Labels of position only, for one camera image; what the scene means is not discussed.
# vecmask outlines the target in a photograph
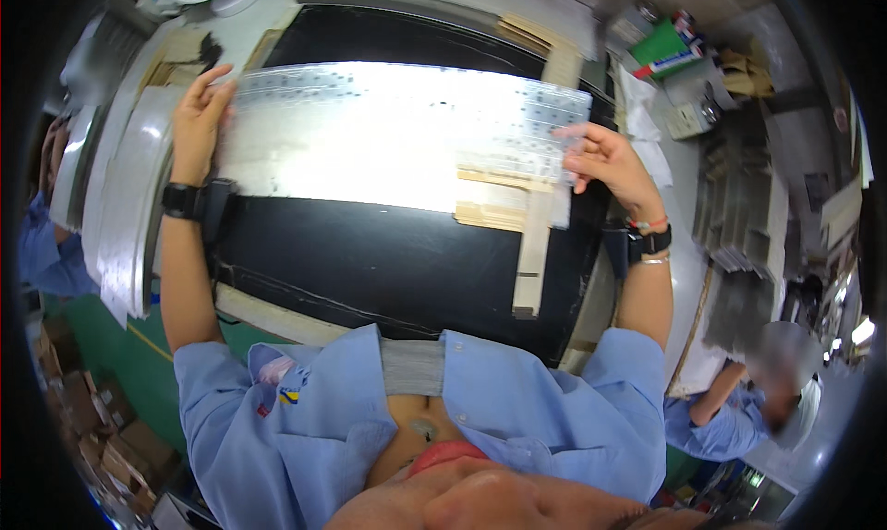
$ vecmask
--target watch strap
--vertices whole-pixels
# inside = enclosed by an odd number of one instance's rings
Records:
[[[661,234],[653,233],[640,236],[641,251],[645,255],[655,255],[669,248],[671,245],[671,224]]]
[[[203,216],[203,191],[182,183],[168,183],[163,189],[163,213],[172,218],[197,220]]]

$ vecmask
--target yellow floor line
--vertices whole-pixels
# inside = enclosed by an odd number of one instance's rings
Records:
[[[161,357],[163,357],[164,359],[168,360],[169,362],[172,362],[172,355],[171,355],[171,354],[167,353],[166,351],[163,351],[160,347],[157,347],[157,346],[154,344],[154,342],[152,342],[150,339],[148,339],[147,337],[145,337],[145,334],[143,334],[142,332],[138,331],[138,330],[137,330],[137,329],[136,329],[131,323],[127,323],[127,324],[126,324],[126,327],[127,327],[132,333],[136,334],[136,337],[138,337],[139,339],[141,339],[142,341],[144,341],[145,343],[147,343],[149,347],[151,347],[152,349],[154,349],[154,350],[157,352],[157,354],[159,354]]]

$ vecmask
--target wristwatch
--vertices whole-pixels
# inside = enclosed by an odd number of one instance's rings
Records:
[[[671,245],[671,224],[661,234],[652,233],[641,236],[636,227],[628,232],[628,262],[633,264],[640,260],[641,255],[655,255],[668,249]]]
[[[163,213],[173,218],[199,220],[203,218],[203,195],[206,188],[194,188],[183,183],[168,183],[163,189]]]

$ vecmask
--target gray undershirt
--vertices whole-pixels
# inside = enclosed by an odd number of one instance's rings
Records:
[[[385,395],[444,393],[444,344],[421,339],[385,339],[379,342],[383,358]]]

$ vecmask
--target blue work shirt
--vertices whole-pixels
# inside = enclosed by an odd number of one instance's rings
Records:
[[[176,351],[180,415],[200,491],[225,528],[319,528],[364,488],[396,424],[375,324],[326,347],[257,344],[249,368],[225,345]],[[607,330],[582,377],[533,354],[447,330],[443,402],[465,438],[515,470],[649,502],[665,476],[663,355]],[[265,363],[297,363],[279,385]]]
[[[18,235],[18,274],[41,292],[61,297],[98,293],[98,286],[86,272],[80,236],[55,241],[55,224],[43,192],[28,205]]]
[[[742,457],[770,437],[761,416],[764,392],[760,388],[749,391],[739,384],[709,423],[697,426],[690,420],[690,407],[702,395],[665,400],[665,439],[671,447],[697,459],[723,463]]]

